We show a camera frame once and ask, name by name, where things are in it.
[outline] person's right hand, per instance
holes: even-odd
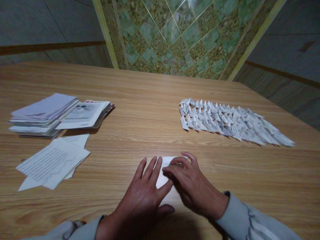
[[[174,186],[181,196],[183,204],[209,220],[220,219],[228,206],[229,197],[219,192],[202,174],[197,158],[189,152],[181,152],[187,156],[175,157],[163,173],[173,180]],[[182,163],[184,168],[175,164]]]

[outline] wooden molding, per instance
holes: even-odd
[[[291,73],[283,72],[283,71],[280,71],[280,70],[277,70],[277,69],[269,68],[269,67],[257,64],[257,63],[253,63],[253,62],[249,62],[249,61],[245,61],[245,63],[250,65],[250,66],[252,66],[252,67],[260,68],[260,69],[262,69],[264,71],[272,72],[272,73],[278,74],[278,75],[280,75],[282,77],[286,77],[286,78],[295,80],[297,82],[300,82],[300,83],[303,83],[303,84],[306,84],[306,85],[309,85],[309,86],[312,86],[312,87],[320,88],[320,83],[319,82],[315,82],[315,81],[312,81],[310,79],[307,79],[307,78],[304,78],[304,77],[299,77],[299,76],[293,75]]]
[[[113,68],[114,69],[119,69],[118,61],[117,61],[117,58],[116,58],[116,54],[114,52],[112,40],[111,40],[109,29],[108,29],[108,26],[107,26],[107,20],[106,20],[106,18],[104,16],[104,12],[103,12],[103,8],[102,8],[102,5],[101,5],[101,2],[100,2],[100,0],[92,0],[92,2],[93,2],[93,5],[94,5],[94,8],[96,10],[96,14],[97,14],[97,17],[98,17],[98,20],[99,20],[99,23],[100,23],[100,28],[101,28],[104,40],[106,41],[107,49],[108,49],[108,52],[109,52],[109,55],[110,55],[110,59],[111,59]]]
[[[244,64],[244,62],[247,60],[249,57],[250,53],[253,51],[257,43],[259,42],[260,38],[263,36],[263,34],[266,32],[272,21],[275,19],[275,17],[278,15],[279,11],[283,7],[283,5],[286,3],[287,0],[278,0],[276,4],[274,5],[273,9],[270,11],[269,15],[267,16],[266,20],[264,23],[261,25],[259,31],[257,34],[254,36],[253,40],[251,41],[250,45],[247,47],[246,51],[240,58],[238,64],[236,67],[233,69],[231,75],[229,76],[227,81],[233,81],[234,77],[237,75],[239,72],[240,68]]]
[[[105,44],[105,41],[96,42],[77,42],[77,43],[52,43],[52,44],[36,44],[36,45],[17,45],[17,46],[0,46],[0,56],[12,55],[19,53],[29,52],[42,52],[48,50],[75,48],[75,47],[88,47],[94,45]]]

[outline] stack of paper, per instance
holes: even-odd
[[[55,93],[52,96],[11,113],[11,131],[22,137],[54,138],[56,127],[78,104],[76,97]]]
[[[78,103],[56,129],[99,128],[113,108],[108,101],[86,100]]]
[[[185,130],[193,128],[196,131],[215,132],[259,145],[268,143],[294,147],[293,141],[249,108],[230,108],[229,105],[207,103],[202,99],[195,102],[190,98],[180,102],[179,111],[181,126]]]
[[[19,191],[45,186],[55,189],[73,176],[75,168],[90,154],[84,149],[89,134],[54,139],[49,146],[27,159],[17,170],[27,176]]]

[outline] stack of magazines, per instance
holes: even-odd
[[[114,108],[107,101],[86,100],[55,93],[11,113],[9,130],[21,137],[55,138],[63,129],[99,128]]]

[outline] wall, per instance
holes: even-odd
[[[288,0],[248,61],[320,82],[320,1]]]
[[[125,56],[112,1],[101,0],[121,69],[126,57],[130,70],[208,79],[219,78],[260,2],[116,0]]]
[[[7,65],[29,60],[112,67],[91,0],[11,0],[0,4],[0,48],[70,43],[70,48],[0,56]],[[71,43],[88,43],[72,47]]]
[[[241,82],[287,112],[320,131],[319,85],[297,81],[245,63],[234,81]]]

